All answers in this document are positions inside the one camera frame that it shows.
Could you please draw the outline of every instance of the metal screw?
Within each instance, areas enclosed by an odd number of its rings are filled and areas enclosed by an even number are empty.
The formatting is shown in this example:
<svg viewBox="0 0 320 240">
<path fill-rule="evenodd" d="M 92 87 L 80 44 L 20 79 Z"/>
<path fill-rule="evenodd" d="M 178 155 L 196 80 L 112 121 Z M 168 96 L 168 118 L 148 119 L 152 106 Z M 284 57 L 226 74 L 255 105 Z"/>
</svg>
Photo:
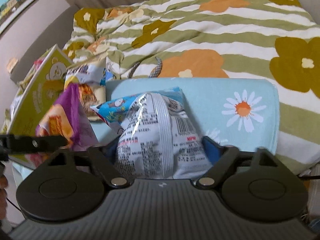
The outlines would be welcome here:
<svg viewBox="0 0 320 240">
<path fill-rule="evenodd" d="M 111 183 L 115 186 L 123 186 L 127 183 L 127 180 L 125 178 L 113 178 L 111 180 Z"/>
<path fill-rule="evenodd" d="M 204 178 L 199 179 L 199 183 L 202 186 L 211 186 L 214 184 L 214 179 L 209 178 L 209 177 L 204 177 Z"/>
</svg>

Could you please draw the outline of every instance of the floral blanket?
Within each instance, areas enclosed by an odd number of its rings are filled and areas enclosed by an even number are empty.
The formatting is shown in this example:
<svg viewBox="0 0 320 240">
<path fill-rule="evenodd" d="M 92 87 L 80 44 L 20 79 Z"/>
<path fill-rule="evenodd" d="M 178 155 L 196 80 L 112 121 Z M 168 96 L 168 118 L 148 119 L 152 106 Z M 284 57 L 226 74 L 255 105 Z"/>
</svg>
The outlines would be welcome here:
<svg viewBox="0 0 320 240">
<path fill-rule="evenodd" d="M 297 0 L 150 0 L 82 8 L 64 51 L 74 62 L 106 51 L 107 70 L 116 79 L 267 79 L 280 98 L 278 158 L 295 173 L 320 159 L 320 26 Z M 223 112 L 230 114 L 227 126 L 254 132 L 263 122 L 263 109 L 253 114 L 251 97 L 235 93 Z"/>
</svg>

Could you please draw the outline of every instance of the snack bag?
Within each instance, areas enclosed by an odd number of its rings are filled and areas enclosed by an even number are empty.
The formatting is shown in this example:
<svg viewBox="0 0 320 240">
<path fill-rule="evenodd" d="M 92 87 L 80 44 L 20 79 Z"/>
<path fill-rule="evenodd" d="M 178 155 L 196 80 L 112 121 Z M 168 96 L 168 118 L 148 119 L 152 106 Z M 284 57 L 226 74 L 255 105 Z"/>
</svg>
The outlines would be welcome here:
<svg viewBox="0 0 320 240">
<path fill-rule="evenodd" d="M 179 88 L 120 98 L 102 104 L 105 105 L 109 106 L 109 115 L 113 112 L 118 119 L 113 123 L 124 130 L 117 146 L 115 167 L 128 180 L 195 179 L 211 168 L 184 110 Z M 100 115 L 107 112 L 102 106 Z"/>
<path fill-rule="evenodd" d="M 80 63 L 71 65 L 66 75 L 65 88 L 69 83 L 106 85 L 106 54 L 101 53 Z"/>
<path fill-rule="evenodd" d="M 98 85 L 79 85 L 79 99 L 88 119 L 90 121 L 100 120 L 100 117 L 90 107 L 106 101 L 106 88 Z"/>
<path fill-rule="evenodd" d="M 70 84 L 59 96 L 36 128 L 36 136 L 63 135 L 73 151 L 83 151 L 98 143 L 90 122 L 79 101 L 77 84 Z M 48 154 L 28 155 L 35 166 L 48 158 Z"/>
</svg>

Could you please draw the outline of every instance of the cartoon penguin illustration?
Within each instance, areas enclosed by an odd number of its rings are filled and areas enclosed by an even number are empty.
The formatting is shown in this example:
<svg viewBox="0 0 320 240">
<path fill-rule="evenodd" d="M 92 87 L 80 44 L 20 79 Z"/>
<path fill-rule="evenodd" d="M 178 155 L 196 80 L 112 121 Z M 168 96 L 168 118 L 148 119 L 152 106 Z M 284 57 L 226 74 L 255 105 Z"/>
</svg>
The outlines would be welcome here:
<svg viewBox="0 0 320 240">
<path fill-rule="evenodd" d="M 112 103 L 108 103 L 109 107 L 119 107 L 122 106 L 122 104 L 125 102 L 125 100 L 123 98 L 119 98 L 118 100 L 112 102 Z"/>
</svg>

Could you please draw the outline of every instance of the green and white striped duvet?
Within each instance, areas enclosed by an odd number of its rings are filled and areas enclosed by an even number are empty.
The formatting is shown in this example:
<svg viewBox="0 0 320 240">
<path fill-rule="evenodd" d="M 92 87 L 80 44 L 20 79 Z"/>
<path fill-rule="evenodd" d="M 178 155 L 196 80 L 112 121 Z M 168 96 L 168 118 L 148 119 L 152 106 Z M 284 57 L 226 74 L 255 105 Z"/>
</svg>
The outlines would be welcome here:
<svg viewBox="0 0 320 240">
<path fill-rule="evenodd" d="M 159 77 L 269 80 L 280 98 L 277 156 L 299 173 L 320 159 L 318 37 L 297 0 L 150 0 L 106 9 L 96 33 L 75 20 L 65 49 L 95 41 L 75 50 L 74 62 L 106 50 L 117 79 L 136 62 L 132 77 L 149 77 L 158 58 Z"/>
</svg>

